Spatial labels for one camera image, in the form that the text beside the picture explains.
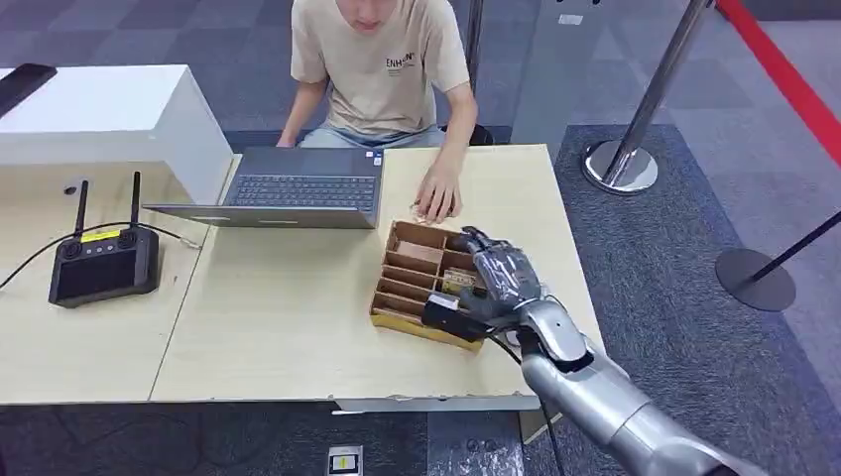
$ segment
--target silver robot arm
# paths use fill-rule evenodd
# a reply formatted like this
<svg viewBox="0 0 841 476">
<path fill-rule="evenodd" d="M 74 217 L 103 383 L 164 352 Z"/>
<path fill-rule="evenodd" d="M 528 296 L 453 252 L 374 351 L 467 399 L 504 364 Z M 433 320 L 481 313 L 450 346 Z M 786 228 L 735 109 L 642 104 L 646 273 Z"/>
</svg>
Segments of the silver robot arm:
<svg viewBox="0 0 841 476">
<path fill-rule="evenodd" d="M 626 471 L 640 476 L 767 474 L 659 411 L 619 365 L 581 334 L 560 302 L 541 296 L 541 284 L 522 250 L 472 227 L 464 232 L 495 309 L 484 320 L 496 328 L 517 328 L 526 383 Z"/>
</svg>

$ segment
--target carpet floor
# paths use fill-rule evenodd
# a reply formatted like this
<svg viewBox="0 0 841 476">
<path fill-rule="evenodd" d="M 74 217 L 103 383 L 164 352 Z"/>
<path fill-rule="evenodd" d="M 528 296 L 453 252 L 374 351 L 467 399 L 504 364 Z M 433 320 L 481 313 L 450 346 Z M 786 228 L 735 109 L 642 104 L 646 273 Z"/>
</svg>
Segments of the carpet floor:
<svg viewBox="0 0 841 476">
<path fill-rule="evenodd" d="M 611 357 L 690 430 L 772 474 L 841 474 L 841 418 L 778 313 L 732 299 L 715 277 L 741 246 L 672 126 L 652 126 L 658 183 L 634 197 L 590 185 L 581 151 L 623 126 L 571 126 L 555 165 Z M 557 425 L 566 474 L 622 474 L 568 421 Z M 524 449 L 526 474 L 554 474 L 548 437 Z"/>
</svg>

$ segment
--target young man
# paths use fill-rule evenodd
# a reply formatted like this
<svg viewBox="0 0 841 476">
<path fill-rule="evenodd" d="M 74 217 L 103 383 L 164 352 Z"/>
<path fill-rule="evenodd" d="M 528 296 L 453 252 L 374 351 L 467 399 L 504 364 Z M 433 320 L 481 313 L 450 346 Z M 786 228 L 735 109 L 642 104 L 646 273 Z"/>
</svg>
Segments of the young man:
<svg viewBox="0 0 841 476">
<path fill-rule="evenodd" d="M 278 147 L 332 83 L 327 120 L 300 147 L 440 146 L 418 190 L 420 213 L 439 223 L 461 209 L 458 176 L 476 124 L 464 49 L 447 0 L 295 0 L 292 77 L 299 82 Z M 452 115 L 436 126 L 432 86 Z"/>
</svg>

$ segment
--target black stanchion base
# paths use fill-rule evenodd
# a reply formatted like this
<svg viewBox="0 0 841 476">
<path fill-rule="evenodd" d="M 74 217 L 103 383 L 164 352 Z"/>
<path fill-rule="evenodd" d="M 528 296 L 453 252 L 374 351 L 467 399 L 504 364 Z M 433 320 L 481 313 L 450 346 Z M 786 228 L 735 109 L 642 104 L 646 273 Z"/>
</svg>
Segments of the black stanchion base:
<svg viewBox="0 0 841 476">
<path fill-rule="evenodd" d="M 788 271 L 780 267 L 761 280 L 749 280 L 771 260 L 754 250 L 729 250 L 716 260 L 715 274 L 725 291 L 742 303 L 758 310 L 783 310 L 794 302 L 797 294 Z"/>
</svg>

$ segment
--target wooden box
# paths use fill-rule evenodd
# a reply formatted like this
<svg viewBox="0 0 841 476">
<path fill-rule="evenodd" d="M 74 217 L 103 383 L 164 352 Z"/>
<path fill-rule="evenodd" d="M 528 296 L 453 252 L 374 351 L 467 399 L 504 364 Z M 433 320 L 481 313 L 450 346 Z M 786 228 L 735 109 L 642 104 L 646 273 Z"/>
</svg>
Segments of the wooden box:
<svg viewBox="0 0 841 476">
<path fill-rule="evenodd" d="M 423 308 L 433 291 L 458 296 L 456 283 L 484 289 L 473 258 L 459 246 L 458 236 L 416 223 L 392 224 L 382 273 L 371 301 L 374 325 L 473 352 L 482 347 L 482 340 L 469 342 L 421 323 Z"/>
</svg>

